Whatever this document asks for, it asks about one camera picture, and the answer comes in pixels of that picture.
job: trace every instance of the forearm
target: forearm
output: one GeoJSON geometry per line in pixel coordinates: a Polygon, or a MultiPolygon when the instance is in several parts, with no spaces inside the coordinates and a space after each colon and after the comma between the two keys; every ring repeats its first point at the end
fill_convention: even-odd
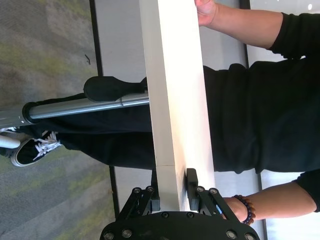
{"type": "Polygon", "coordinates": [[[269,49],[277,39],[283,21],[282,13],[237,9],[221,4],[216,4],[216,7],[208,28],[265,49],[269,49]]]}
{"type": "Polygon", "coordinates": [[[293,218],[317,209],[311,196],[295,182],[273,186],[247,198],[256,210],[256,220],[293,218]]]}

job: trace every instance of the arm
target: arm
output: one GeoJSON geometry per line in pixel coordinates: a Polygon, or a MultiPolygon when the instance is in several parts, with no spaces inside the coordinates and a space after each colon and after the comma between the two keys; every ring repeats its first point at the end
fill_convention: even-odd
{"type": "Polygon", "coordinates": [[[239,41],[282,54],[288,59],[320,55],[320,14],[299,16],[227,7],[195,0],[199,25],[239,41]]]}
{"type": "Polygon", "coordinates": [[[196,0],[195,3],[200,25],[256,47],[269,49],[283,22],[279,12],[231,8],[212,0],[196,0]]]}
{"type": "MultiPolygon", "coordinates": [[[[293,218],[317,210],[313,198],[295,182],[269,187],[247,198],[256,210],[256,220],[293,218]]],[[[239,200],[226,198],[226,201],[240,221],[247,218],[247,209],[239,200]]]]}

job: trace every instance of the bolt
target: bolt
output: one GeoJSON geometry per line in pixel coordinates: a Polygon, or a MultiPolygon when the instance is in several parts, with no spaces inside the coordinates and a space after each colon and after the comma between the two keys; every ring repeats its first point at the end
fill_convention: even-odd
{"type": "Polygon", "coordinates": [[[112,232],[107,232],[103,237],[104,240],[112,240],[114,239],[115,235],[112,232]]]}
{"type": "Polygon", "coordinates": [[[247,233],[246,235],[244,235],[246,240],[256,240],[256,238],[254,236],[252,236],[251,234],[247,233]]]}
{"type": "Polygon", "coordinates": [[[186,214],[186,216],[187,216],[188,218],[190,218],[190,219],[193,219],[195,215],[194,215],[193,212],[188,212],[188,213],[186,214]]]}
{"type": "Polygon", "coordinates": [[[212,193],[212,194],[216,194],[218,191],[217,190],[215,190],[215,189],[210,189],[210,193],[212,193]]]}
{"type": "Polygon", "coordinates": [[[230,239],[236,239],[236,238],[237,238],[237,235],[236,235],[236,233],[235,233],[234,231],[229,230],[229,231],[227,231],[225,234],[226,234],[227,237],[230,238],[230,239]]]}
{"type": "Polygon", "coordinates": [[[141,189],[138,188],[138,187],[136,187],[136,188],[133,189],[133,192],[134,192],[135,194],[138,194],[138,193],[141,192],[141,189]]]}
{"type": "Polygon", "coordinates": [[[129,229],[125,229],[122,231],[122,237],[124,237],[125,239],[128,239],[132,236],[132,231],[129,229]]]}
{"type": "Polygon", "coordinates": [[[147,190],[148,192],[153,192],[153,191],[154,191],[154,188],[153,188],[152,186],[148,186],[148,187],[146,188],[146,190],[147,190]]]}
{"type": "Polygon", "coordinates": [[[161,216],[165,219],[167,219],[169,217],[169,213],[167,213],[166,211],[164,211],[161,216]]]}
{"type": "Polygon", "coordinates": [[[198,186],[198,187],[196,188],[196,190],[197,190],[198,192],[203,192],[205,189],[204,189],[202,186],[198,186]]]}

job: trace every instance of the white board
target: white board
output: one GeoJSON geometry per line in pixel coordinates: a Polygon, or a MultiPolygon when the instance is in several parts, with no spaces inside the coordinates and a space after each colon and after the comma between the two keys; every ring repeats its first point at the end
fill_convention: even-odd
{"type": "Polygon", "coordinates": [[[184,176],[215,186],[194,0],[140,0],[142,37],[162,211],[188,209],[184,176]]]}

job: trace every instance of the gray carpet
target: gray carpet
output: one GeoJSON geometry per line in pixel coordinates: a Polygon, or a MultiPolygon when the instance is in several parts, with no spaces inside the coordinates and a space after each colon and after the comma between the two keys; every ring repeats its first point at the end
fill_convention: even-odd
{"type": "MultiPolygon", "coordinates": [[[[88,0],[1,0],[0,108],[80,93],[95,75],[88,0]]],[[[108,166],[63,147],[27,167],[0,156],[0,240],[99,239],[113,220],[108,166]]]]}

